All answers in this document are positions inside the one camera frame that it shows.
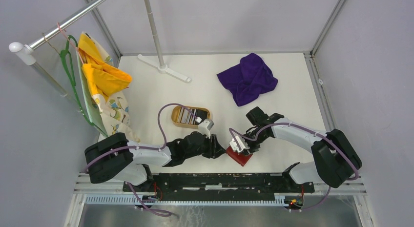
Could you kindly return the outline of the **red leather card holder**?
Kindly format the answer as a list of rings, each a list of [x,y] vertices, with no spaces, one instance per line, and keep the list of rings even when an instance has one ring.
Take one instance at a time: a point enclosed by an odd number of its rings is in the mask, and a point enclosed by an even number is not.
[[[226,153],[227,153],[228,156],[230,156],[235,162],[237,162],[241,166],[245,166],[246,163],[252,157],[252,154],[249,154],[249,155],[239,154],[239,153],[233,151],[230,146],[226,149]]]

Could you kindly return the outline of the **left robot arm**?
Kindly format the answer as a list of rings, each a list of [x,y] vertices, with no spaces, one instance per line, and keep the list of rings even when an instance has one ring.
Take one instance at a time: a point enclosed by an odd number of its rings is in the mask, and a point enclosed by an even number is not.
[[[84,151],[87,163],[84,171],[92,184],[114,179],[128,182],[145,192],[153,187],[150,165],[174,167],[193,157],[216,159],[225,152],[215,134],[208,138],[194,131],[161,148],[129,141],[124,133],[116,133]]]

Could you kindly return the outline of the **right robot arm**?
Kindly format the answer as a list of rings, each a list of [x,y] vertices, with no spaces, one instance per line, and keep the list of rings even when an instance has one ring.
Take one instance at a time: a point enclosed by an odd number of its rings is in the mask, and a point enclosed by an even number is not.
[[[307,182],[324,182],[338,188],[359,177],[362,162],[341,130],[312,129],[278,113],[268,115],[259,107],[249,111],[246,117],[252,129],[245,134],[230,130],[229,147],[236,155],[249,156],[257,152],[261,143],[269,138],[287,141],[312,154],[312,162],[298,162],[285,170],[282,186],[286,191],[294,192]]]

